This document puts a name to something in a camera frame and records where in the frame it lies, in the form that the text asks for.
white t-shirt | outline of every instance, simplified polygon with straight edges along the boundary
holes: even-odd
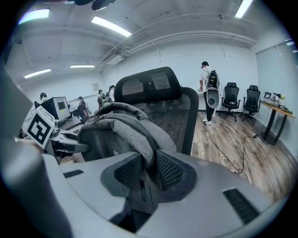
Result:
[[[202,68],[203,93],[207,90],[208,77],[213,69],[210,66]]]

ceiling light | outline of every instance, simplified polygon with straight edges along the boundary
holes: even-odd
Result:
[[[19,21],[19,24],[22,24],[26,21],[30,21],[34,19],[46,18],[48,17],[49,12],[50,12],[49,9],[41,9],[41,10],[28,12],[21,18],[21,20]]]
[[[286,43],[286,44],[287,44],[287,46],[291,46],[291,45],[294,45],[295,42],[294,42],[294,41],[290,41],[290,42],[288,42],[288,43]]]
[[[252,0],[243,0],[240,7],[238,8],[238,11],[236,12],[235,17],[242,18],[251,3]]]
[[[101,9],[97,9],[96,11],[99,11],[99,10],[102,10],[102,9],[105,9],[105,8],[107,8],[107,7],[102,7]]]
[[[28,79],[32,76],[35,76],[35,75],[38,75],[38,74],[41,74],[41,73],[50,72],[50,71],[51,71],[51,69],[45,69],[45,70],[38,71],[38,72],[35,72],[35,73],[32,73],[32,74],[28,74],[28,75],[24,76],[24,78]]]
[[[105,19],[99,18],[99,17],[94,17],[93,20],[91,21],[92,23],[104,26],[106,28],[109,28],[113,31],[116,31],[126,37],[130,36],[131,33],[129,33],[127,30],[124,30],[123,28],[121,28],[120,26],[115,25],[112,22],[109,22]]]
[[[71,68],[93,68],[94,65],[71,65]]]

wooden desk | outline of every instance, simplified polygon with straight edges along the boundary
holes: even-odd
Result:
[[[277,141],[278,141],[278,138],[279,138],[279,136],[280,136],[283,128],[284,128],[284,124],[285,124],[285,121],[286,121],[287,117],[288,116],[289,117],[292,117],[292,118],[296,118],[296,117],[294,115],[292,115],[292,114],[289,114],[287,112],[282,111],[280,108],[277,108],[275,106],[269,105],[269,104],[264,103],[264,102],[262,102],[262,104],[264,104],[265,106],[271,108],[272,109],[272,113],[271,113],[270,120],[269,120],[269,123],[268,123],[267,128],[266,128],[266,131],[265,132],[261,132],[260,134],[261,134],[261,137],[266,142],[268,142],[271,145],[275,145],[277,143]],[[284,120],[283,120],[283,122],[281,124],[281,127],[280,127],[280,129],[278,131],[278,134],[277,134],[276,138],[273,138],[272,136],[269,135],[269,132],[271,130],[271,127],[272,127],[272,124],[273,124],[273,121],[274,121],[274,117],[275,117],[276,112],[282,113],[284,115]]]

computer monitor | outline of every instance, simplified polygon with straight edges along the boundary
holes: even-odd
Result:
[[[43,102],[41,106],[46,109],[55,120],[63,120],[70,116],[66,97],[53,97]]]

chair base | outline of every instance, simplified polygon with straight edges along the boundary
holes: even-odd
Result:
[[[232,118],[235,119],[235,121],[237,121],[236,114],[233,113],[233,112],[231,111],[231,109],[229,109],[227,112],[220,112],[220,113],[224,113],[224,114],[226,114],[226,116],[225,116],[223,119],[225,119],[227,116],[231,116]]]
[[[257,121],[257,119],[253,118],[251,116],[251,112],[248,114],[241,114],[239,117],[244,116],[244,118],[242,119],[242,121],[244,121],[246,118],[250,119],[252,121],[252,124],[254,125],[255,122]]]

